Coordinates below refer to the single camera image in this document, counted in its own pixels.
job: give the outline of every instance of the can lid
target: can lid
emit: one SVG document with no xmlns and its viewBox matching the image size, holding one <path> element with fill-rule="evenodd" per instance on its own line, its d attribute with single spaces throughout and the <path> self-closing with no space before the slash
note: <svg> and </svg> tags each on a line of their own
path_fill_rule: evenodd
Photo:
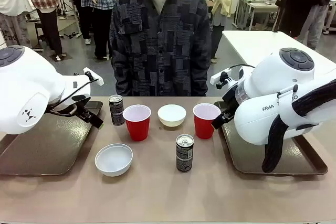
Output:
<svg viewBox="0 0 336 224">
<path fill-rule="evenodd" d="M 182 147 L 189 147 L 193 145 L 194 139 L 188 134 L 182 134 L 176 138 L 176 143 Z"/>
<path fill-rule="evenodd" d="M 120 102 L 122 100 L 122 96 L 118 94 L 114 94 L 109 97 L 109 102 Z"/>
</svg>

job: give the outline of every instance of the tray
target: tray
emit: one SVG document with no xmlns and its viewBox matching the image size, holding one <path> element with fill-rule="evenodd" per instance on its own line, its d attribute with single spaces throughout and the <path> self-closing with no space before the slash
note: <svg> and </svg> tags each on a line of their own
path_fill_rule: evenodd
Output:
<svg viewBox="0 0 336 224">
<path fill-rule="evenodd" d="M 215 102 L 222 111 L 224 102 Z M 282 157 L 272 173 L 264 173 L 261 165 L 264 160 L 265 146 L 256 146 L 244 141 L 236 131 L 234 120 L 222 126 L 225 141 L 233 165 L 244 174 L 262 175 L 323 175 L 328 167 L 303 136 L 284 140 Z"/>
<path fill-rule="evenodd" d="M 103 103 L 88 102 L 98 115 Z M 76 116 L 45 114 L 30 131 L 0 140 L 0 175 L 61 175 L 75 163 L 91 124 Z"/>
</svg>

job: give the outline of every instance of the plastic cup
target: plastic cup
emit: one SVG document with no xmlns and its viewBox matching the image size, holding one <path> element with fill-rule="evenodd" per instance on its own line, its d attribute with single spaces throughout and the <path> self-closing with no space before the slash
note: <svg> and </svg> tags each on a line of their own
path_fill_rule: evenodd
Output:
<svg viewBox="0 0 336 224">
<path fill-rule="evenodd" d="M 145 105 L 129 106 L 122 113 L 134 141 L 139 142 L 147 138 L 151 113 L 151 109 Z"/>
<path fill-rule="evenodd" d="M 214 134 L 212 121 L 220 115 L 220 109 L 209 103 L 201 103 L 194 107 L 194 120 L 196 136 L 201 139 L 209 139 Z"/>
</svg>

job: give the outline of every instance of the white bowl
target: white bowl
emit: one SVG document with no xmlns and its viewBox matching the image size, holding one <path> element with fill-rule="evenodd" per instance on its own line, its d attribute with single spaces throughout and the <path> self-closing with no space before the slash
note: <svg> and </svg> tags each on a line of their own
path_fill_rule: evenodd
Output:
<svg viewBox="0 0 336 224">
<path fill-rule="evenodd" d="M 106 176 L 116 177 L 130 168 L 133 152 L 125 144 L 111 144 L 101 149 L 94 159 L 97 169 Z"/>
<path fill-rule="evenodd" d="M 158 110 L 158 116 L 164 125 L 168 127 L 177 127 L 183 123 L 187 112 L 179 105 L 168 104 Z"/>
</svg>

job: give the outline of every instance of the black can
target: black can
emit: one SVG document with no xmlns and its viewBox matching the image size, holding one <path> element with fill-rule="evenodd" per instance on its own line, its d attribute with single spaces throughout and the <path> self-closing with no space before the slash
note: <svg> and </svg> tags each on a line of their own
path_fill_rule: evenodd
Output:
<svg viewBox="0 0 336 224">
<path fill-rule="evenodd" d="M 113 125 L 122 125 L 125 122 L 125 118 L 122 113 L 124 112 L 124 103 L 122 96 L 115 94 L 109 98 L 110 111 Z"/>
<path fill-rule="evenodd" d="M 176 138 L 176 168 L 188 172 L 193 166 L 194 139 L 182 134 Z"/>
</svg>

